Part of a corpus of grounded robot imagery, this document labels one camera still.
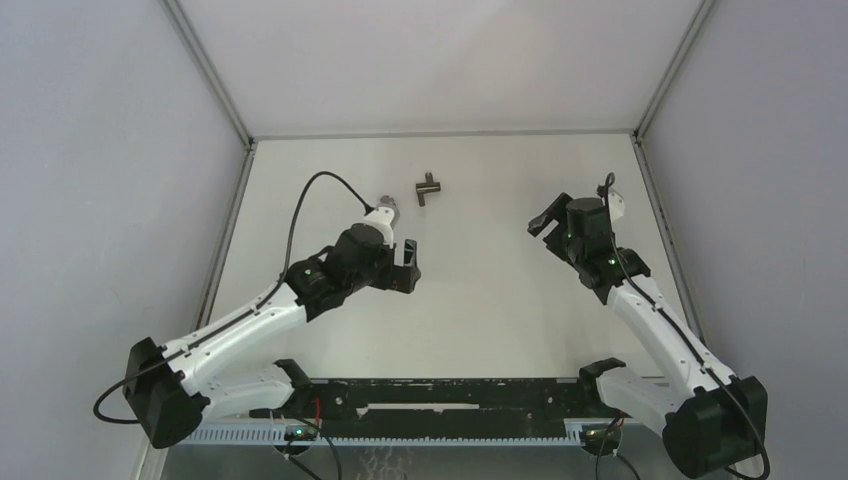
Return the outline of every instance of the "black cable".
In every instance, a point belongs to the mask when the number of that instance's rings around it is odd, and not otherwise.
[[[713,371],[713,369],[707,367],[704,370],[707,372],[707,375],[712,377],[713,381],[716,382],[718,384],[718,386],[721,387],[722,390],[724,390],[724,393],[727,394],[728,397],[730,397],[730,400],[736,406],[736,409],[739,411],[739,413],[741,413],[742,416],[745,417],[745,421],[748,423],[748,426],[751,428],[751,431],[754,433],[754,441],[757,443],[757,448],[760,449],[760,455],[762,455],[762,457],[763,457],[763,473],[759,477],[749,477],[748,475],[745,475],[744,473],[739,473],[739,472],[737,472],[736,470],[733,470],[730,467],[725,467],[724,471],[733,475],[736,478],[741,478],[742,480],[765,480],[765,479],[767,479],[769,477],[769,475],[771,475],[771,461],[769,461],[768,452],[766,452],[766,446],[765,446],[765,442],[763,442],[763,436],[760,435],[760,432],[757,430],[757,427],[754,425],[754,421],[751,420],[751,416],[748,415],[748,412],[745,411],[745,408],[742,407],[742,404],[739,403],[739,400],[737,400],[736,397],[732,393],[730,393],[730,390],[724,385],[724,383],[721,381],[721,379],[718,378],[718,375],[716,375],[716,373]]]
[[[276,294],[277,291],[280,290],[280,287],[283,286],[283,283],[285,282],[285,279],[286,279],[286,273],[289,270],[289,262],[291,262],[291,250],[292,250],[292,244],[294,243],[293,242],[293,240],[294,240],[294,229],[295,229],[295,226],[297,225],[297,219],[300,216],[300,208],[303,206],[303,201],[306,199],[306,193],[309,192],[309,187],[312,186],[312,184],[315,182],[315,180],[318,179],[318,177],[322,177],[322,176],[325,176],[325,175],[329,176],[329,177],[333,177],[336,180],[338,180],[339,182],[341,182],[341,184],[344,185],[350,191],[350,193],[352,193],[353,196],[356,197],[357,200],[359,200],[359,203],[361,203],[362,206],[365,207],[365,214],[366,215],[371,213],[374,210],[374,207],[372,207],[371,205],[368,205],[368,202],[366,202],[362,198],[362,196],[359,195],[359,192],[357,192],[353,187],[351,187],[350,184],[347,183],[347,181],[345,179],[336,175],[335,173],[327,172],[327,171],[320,171],[320,172],[316,173],[315,175],[312,175],[312,177],[310,177],[309,180],[306,182],[306,185],[303,186],[303,190],[300,191],[300,197],[298,197],[297,205],[294,207],[294,213],[292,214],[291,225],[289,225],[289,237],[288,237],[288,240],[286,240],[286,256],[285,256],[285,260],[283,261],[283,271],[280,272],[280,275],[277,278],[277,283],[276,283],[276,285],[274,285],[274,288],[272,288],[271,291],[268,292],[268,295],[265,295],[265,297],[262,298],[262,300],[260,300],[259,303],[256,304],[256,309],[260,309],[263,306],[265,306],[265,304],[268,303],[268,300],[270,300],[271,297],[273,297],[274,294]],[[236,323],[244,320],[245,318],[250,317],[252,313],[253,313],[252,310],[248,310],[248,311],[242,313],[238,317],[230,320],[229,322],[225,323],[224,325],[221,325],[220,327],[213,330],[212,332],[209,332],[207,335],[204,335],[203,337],[201,337],[198,340],[195,340],[194,342],[189,344],[189,349],[193,349],[193,348],[197,347],[201,343],[203,343],[206,340],[209,340],[210,338],[220,334],[221,332],[223,332],[224,330],[227,330],[228,328],[232,327]]]
[[[286,460],[290,461],[292,464],[294,464],[294,466],[296,466],[297,468],[301,469],[301,470],[303,471],[303,473],[305,473],[305,474],[309,475],[309,476],[310,476],[310,477],[312,477],[314,480],[322,480],[322,479],[321,479],[321,477],[319,477],[318,475],[316,475],[316,474],[315,474],[315,472],[313,472],[312,470],[310,470],[310,469],[309,469],[309,467],[307,467],[306,465],[304,465],[303,463],[301,463],[301,462],[300,462],[300,460],[296,459],[295,457],[292,457],[291,455],[289,455],[289,456],[286,458]]]
[[[129,419],[124,419],[124,418],[113,418],[113,417],[103,415],[102,413],[100,413],[100,405],[103,403],[104,400],[106,400],[106,397],[111,395],[112,392],[114,392],[115,390],[123,387],[124,385],[130,383],[131,381],[135,380],[136,378],[138,378],[138,377],[140,377],[140,376],[142,376],[142,375],[144,375],[148,372],[156,370],[157,368],[161,367],[162,365],[166,365],[171,360],[182,355],[182,353],[183,353],[183,351],[180,350],[179,352],[177,352],[173,355],[170,355],[167,358],[164,358],[161,361],[158,361],[155,364],[153,364],[153,365],[151,365],[151,366],[149,366],[149,367],[147,367],[143,370],[140,370],[135,375],[131,375],[131,376],[121,380],[120,382],[112,385],[111,387],[107,388],[106,391],[103,392],[99,397],[97,397],[97,400],[94,401],[94,408],[92,409],[94,411],[94,416],[97,417],[97,419],[102,421],[102,422],[111,423],[113,425],[136,425],[136,424],[138,424],[137,419],[129,420]]]
[[[289,261],[291,260],[291,249],[292,249],[292,239],[294,238],[294,227],[297,224],[297,217],[300,214],[300,207],[303,205],[303,200],[306,198],[306,192],[309,191],[309,187],[312,186],[312,183],[315,182],[315,180],[318,177],[325,176],[325,175],[329,176],[329,177],[333,177],[336,180],[338,180],[339,182],[341,182],[341,184],[344,185],[350,191],[350,193],[352,193],[353,196],[356,197],[357,200],[359,200],[359,203],[361,203],[362,206],[365,207],[365,214],[366,215],[371,213],[372,211],[374,211],[374,207],[369,205],[368,202],[366,202],[365,199],[363,199],[362,196],[353,187],[351,187],[350,184],[347,183],[347,181],[345,179],[343,179],[342,177],[336,175],[333,172],[327,172],[327,171],[320,171],[320,172],[316,173],[315,175],[312,175],[312,177],[309,179],[309,181],[306,182],[306,185],[303,186],[303,190],[301,190],[301,192],[300,192],[300,197],[297,199],[297,206],[294,209],[294,214],[292,215],[291,226],[289,227],[289,238],[288,238],[288,242],[286,244],[286,258],[285,258],[285,262],[283,264],[283,271],[280,273],[280,276],[277,278],[277,283],[274,285],[274,287],[271,289],[271,291],[268,292],[268,295],[265,295],[265,297],[262,298],[259,301],[259,303],[256,304],[255,308],[257,310],[262,308],[268,302],[268,300],[270,300],[271,297],[273,297],[274,294],[277,293],[277,291],[283,285],[283,283],[285,281],[285,277],[286,277],[286,272],[289,269]],[[97,417],[98,420],[101,420],[101,421],[106,422],[106,423],[115,424],[115,425],[136,425],[136,424],[138,424],[139,423],[138,420],[112,418],[112,417],[106,416],[106,415],[104,415],[100,412],[100,405],[115,390],[121,388],[122,386],[128,384],[129,382],[135,380],[136,378],[138,378],[138,377],[140,377],[140,376],[142,376],[146,373],[149,373],[149,372],[161,367],[162,365],[169,363],[171,360],[179,357],[180,355],[186,354],[186,353],[190,352],[191,350],[194,350],[195,348],[200,346],[200,344],[202,344],[203,342],[219,335],[221,332],[231,328],[233,325],[241,322],[242,320],[244,320],[248,317],[251,317],[253,315],[253,313],[254,313],[253,309],[248,309],[247,311],[243,312],[241,315],[237,316],[236,318],[230,320],[229,322],[225,323],[224,325],[221,325],[220,327],[216,328],[215,330],[207,333],[206,335],[204,335],[204,336],[200,337],[199,339],[195,340],[194,342],[190,343],[188,345],[188,348],[187,348],[186,351],[180,350],[180,351],[168,356],[167,358],[165,358],[165,359],[163,359],[159,362],[156,362],[154,365],[147,367],[147,368],[145,368],[145,369],[143,369],[139,372],[136,372],[133,375],[130,375],[129,377],[126,377],[123,380],[115,383],[114,385],[112,385],[111,387],[106,389],[106,391],[103,392],[97,398],[97,400],[94,402],[94,408],[93,408],[94,416]]]
[[[327,444],[330,445],[330,451],[333,452],[333,457],[336,460],[336,473],[338,474],[338,480],[342,480],[342,460],[339,457],[339,451],[336,450],[336,445],[333,444],[333,441],[330,440],[330,437],[324,435],[324,432],[320,428],[318,428],[318,425],[315,425],[314,423],[310,422],[309,420],[301,418],[297,415],[292,415],[291,413],[283,413],[283,417],[292,418],[294,420],[297,420],[298,422],[311,427],[313,430],[315,430],[316,432],[321,434],[321,438],[326,440]]]
[[[610,222],[610,232],[612,232],[612,217],[610,216],[610,212],[609,212],[609,189],[610,189],[610,187],[612,186],[613,183],[615,183],[615,174],[610,172],[609,174],[607,174],[607,178],[604,180],[604,189],[603,189],[604,205],[607,206],[607,218],[609,219],[609,222]],[[683,329],[680,328],[680,326],[677,324],[677,322],[672,320],[672,318],[670,316],[668,316],[667,313],[665,313],[665,310],[662,308],[662,306],[658,307],[657,302],[653,298],[651,298],[651,296],[648,295],[644,290],[639,288],[639,286],[636,285],[636,283],[634,283],[633,280],[630,278],[630,274],[627,273],[627,269],[624,267],[624,264],[621,262],[621,257],[618,255],[618,247],[615,244],[615,234],[610,235],[610,241],[612,243],[612,250],[613,250],[613,254],[615,255],[615,259],[618,262],[619,268],[621,268],[621,272],[624,274],[624,278],[627,279],[627,283],[630,284],[630,286],[633,287],[633,289],[636,290],[639,293],[639,295],[641,295],[642,298],[645,299],[646,302],[650,303],[651,307],[654,309],[654,311],[658,312],[660,314],[660,316],[662,316],[662,318],[666,322],[668,322],[668,324],[674,329],[674,331],[677,333],[677,335],[680,336],[680,338],[683,340],[683,343],[686,344],[686,347],[692,353],[692,356],[694,356],[695,360],[698,361],[698,364],[701,366],[701,369],[704,370],[710,377],[712,377],[713,381],[716,384],[718,384],[718,386],[721,387],[722,390],[724,390],[724,393],[727,394],[728,397],[730,397],[730,400],[733,401],[733,404],[736,406],[736,409],[739,411],[739,413],[742,415],[742,417],[745,418],[745,422],[748,424],[748,426],[751,428],[751,431],[754,433],[754,441],[757,444],[757,448],[760,450],[760,455],[762,455],[762,457],[763,457],[763,473],[762,473],[762,475],[760,475],[759,477],[749,477],[745,474],[737,472],[736,470],[733,470],[730,467],[725,467],[724,470],[727,473],[735,476],[736,478],[740,478],[742,480],[766,480],[769,477],[769,475],[771,475],[771,462],[769,461],[769,458],[768,458],[768,452],[766,452],[766,446],[765,446],[765,442],[763,441],[763,437],[760,434],[760,432],[757,430],[757,427],[754,425],[754,421],[751,420],[751,417],[748,415],[748,412],[745,411],[745,408],[742,406],[741,403],[739,403],[739,400],[737,400],[736,397],[730,392],[730,390],[724,385],[724,382],[722,382],[721,379],[718,378],[718,375],[713,371],[713,369],[709,368],[705,365],[706,362],[704,361],[704,358],[695,349],[695,346],[692,345],[692,342],[689,340],[689,338],[686,336],[686,334],[683,333]]]
[[[595,457],[595,480],[601,480],[601,456],[604,454],[604,445],[607,443],[607,437],[609,437],[610,433],[612,433],[612,429],[615,428],[615,424],[620,421],[620,417],[613,418],[607,429],[604,430],[604,438],[601,440],[601,447],[598,449],[598,455]]]
[[[639,472],[636,471],[636,467],[634,467],[633,464],[630,463],[630,460],[624,458],[624,455],[620,453],[616,453],[615,456],[618,457],[618,459],[621,460],[621,463],[626,465],[631,472],[633,472],[633,475],[636,477],[636,480],[642,480],[642,477],[639,476]]]
[[[695,357],[695,360],[697,360],[698,363],[703,365],[703,357],[701,357],[701,354],[695,349],[695,346],[692,345],[692,342],[689,340],[689,337],[687,337],[686,334],[683,333],[683,330],[680,328],[680,325],[678,325],[677,322],[672,320],[671,317],[669,317],[668,314],[665,313],[665,310],[662,308],[662,306],[658,307],[657,302],[653,298],[651,298],[650,295],[648,295],[644,290],[642,290],[639,285],[636,285],[636,282],[634,282],[633,279],[630,278],[630,274],[627,273],[627,269],[624,267],[624,262],[621,261],[621,256],[618,254],[618,246],[615,243],[615,233],[612,233],[612,217],[609,213],[609,189],[610,187],[612,187],[613,183],[615,183],[615,174],[610,172],[609,174],[607,174],[607,178],[604,180],[604,205],[606,205],[607,207],[607,218],[610,222],[610,242],[612,243],[612,252],[613,255],[615,255],[616,262],[618,262],[618,266],[621,269],[621,273],[624,274],[624,278],[627,280],[627,283],[631,287],[633,287],[633,289],[636,290],[639,295],[641,295],[642,298],[645,299],[646,302],[651,304],[651,308],[656,310],[657,313],[659,313],[668,322],[671,328],[673,328],[674,331],[677,332],[677,335],[680,336],[680,338],[683,340],[683,343],[685,343],[686,346],[689,348],[689,351],[692,352],[692,355]]]

